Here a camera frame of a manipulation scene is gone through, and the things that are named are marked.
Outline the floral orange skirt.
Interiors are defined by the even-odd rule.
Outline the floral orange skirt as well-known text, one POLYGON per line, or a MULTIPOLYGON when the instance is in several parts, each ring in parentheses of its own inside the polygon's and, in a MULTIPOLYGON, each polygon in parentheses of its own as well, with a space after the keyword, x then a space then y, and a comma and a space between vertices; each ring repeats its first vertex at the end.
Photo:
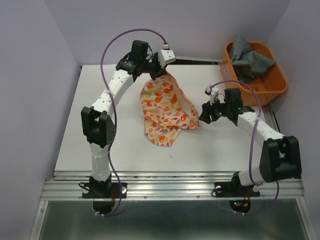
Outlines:
POLYGON ((195 105, 170 73, 148 80, 140 92, 140 103, 144 135, 156 146, 170 147, 181 131, 200 128, 195 105))

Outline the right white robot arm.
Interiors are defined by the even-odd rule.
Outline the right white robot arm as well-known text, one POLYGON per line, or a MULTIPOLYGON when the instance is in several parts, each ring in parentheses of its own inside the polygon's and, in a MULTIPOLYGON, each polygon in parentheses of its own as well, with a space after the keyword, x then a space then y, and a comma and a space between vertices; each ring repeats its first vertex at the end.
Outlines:
POLYGON ((219 89, 206 88, 210 100, 202 105, 199 120, 210 124, 224 117, 251 136, 251 144, 261 147, 257 167, 235 172, 230 181, 217 182, 213 193, 218 198, 243 197, 247 193, 259 196, 258 186, 287 179, 297 179, 302 174, 299 141, 285 136, 265 123, 251 107, 243 105, 241 91, 227 88, 224 101, 218 99, 219 89))

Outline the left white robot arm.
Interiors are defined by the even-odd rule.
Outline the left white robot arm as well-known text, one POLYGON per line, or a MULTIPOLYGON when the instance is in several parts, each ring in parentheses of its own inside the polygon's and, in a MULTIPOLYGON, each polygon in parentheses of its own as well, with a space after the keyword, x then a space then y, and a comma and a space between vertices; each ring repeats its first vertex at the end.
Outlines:
POLYGON ((116 65, 106 89, 90 107, 81 110, 82 131, 89 143, 92 160, 89 181, 79 183, 83 198, 105 198, 121 189, 118 183, 112 183, 109 164, 110 146, 117 132, 115 108, 141 74, 149 74, 155 80, 166 75, 167 65, 176 59, 166 42, 152 56, 148 56, 150 49, 149 43, 134 40, 130 52, 116 65))

